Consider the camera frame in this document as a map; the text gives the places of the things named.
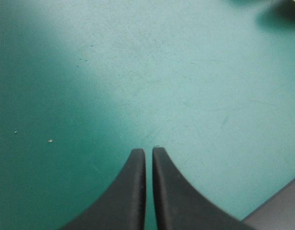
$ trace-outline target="dark object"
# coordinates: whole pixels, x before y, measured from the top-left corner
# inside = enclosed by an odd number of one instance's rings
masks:
[[[198,193],[164,148],[153,149],[153,192],[158,230],[253,230]]]
[[[104,194],[61,230],[143,230],[145,206],[145,154],[134,149]]]

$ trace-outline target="teal surface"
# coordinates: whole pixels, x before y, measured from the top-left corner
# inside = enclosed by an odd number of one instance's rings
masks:
[[[295,177],[292,1],[0,1],[0,230],[65,224],[137,147],[156,229],[156,145],[238,219]]]

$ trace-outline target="gray object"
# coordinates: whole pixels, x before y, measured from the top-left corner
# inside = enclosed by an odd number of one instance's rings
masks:
[[[295,230],[295,179],[244,222],[257,230]]]

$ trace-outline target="black rubber tip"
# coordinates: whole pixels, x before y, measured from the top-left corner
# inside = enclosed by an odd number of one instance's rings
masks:
[[[61,230],[143,230],[145,206],[145,154],[134,149],[103,195]]]
[[[253,230],[197,192],[164,148],[153,149],[153,192],[158,230]]]

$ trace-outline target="green cutting mat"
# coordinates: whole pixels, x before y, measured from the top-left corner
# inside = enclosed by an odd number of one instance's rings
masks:
[[[0,0],[0,230],[70,221],[137,147],[156,229],[156,145],[239,219],[295,177],[295,3]]]

